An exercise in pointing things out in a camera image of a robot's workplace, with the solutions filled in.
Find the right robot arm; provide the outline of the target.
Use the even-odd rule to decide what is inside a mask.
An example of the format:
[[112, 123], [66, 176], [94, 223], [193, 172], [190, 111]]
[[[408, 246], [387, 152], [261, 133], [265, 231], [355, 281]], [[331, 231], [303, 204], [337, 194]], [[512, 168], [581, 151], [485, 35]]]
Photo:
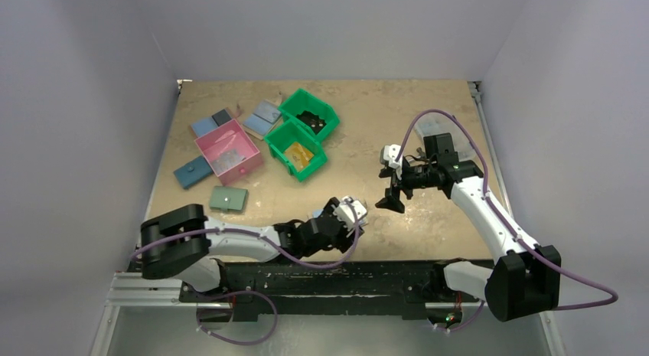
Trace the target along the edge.
[[434, 264], [424, 289], [437, 299], [457, 292], [485, 301], [496, 319], [506, 322], [555, 309], [559, 302], [561, 256], [553, 246], [541, 246], [499, 201], [491, 200], [484, 172], [472, 160], [462, 161], [448, 133], [427, 136], [424, 156], [410, 164], [399, 145], [380, 151], [381, 178], [390, 186], [377, 208], [404, 213], [400, 199], [416, 189], [437, 188], [459, 207], [480, 234], [493, 257], [491, 269], [463, 259]]

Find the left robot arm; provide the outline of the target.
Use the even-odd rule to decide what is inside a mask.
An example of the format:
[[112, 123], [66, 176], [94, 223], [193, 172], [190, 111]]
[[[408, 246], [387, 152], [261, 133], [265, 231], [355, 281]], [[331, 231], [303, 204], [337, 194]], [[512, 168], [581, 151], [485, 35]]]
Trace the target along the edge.
[[200, 204], [188, 204], [151, 218], [140, 227], [141, 246], [132, 254], [142, 264], [145, 279], [179, 279], [208, 301], [228, 291], [219, 256], [236, 256], [260, 263], [295, 263], [308, 268], [306, 258], [337, 250], [344, 263], [355, 250], [367, 216], [357, 199], [331, 198], [321, 213], [308, 220], [290, 220], [264, 227], [226, 223], [208, 217]]

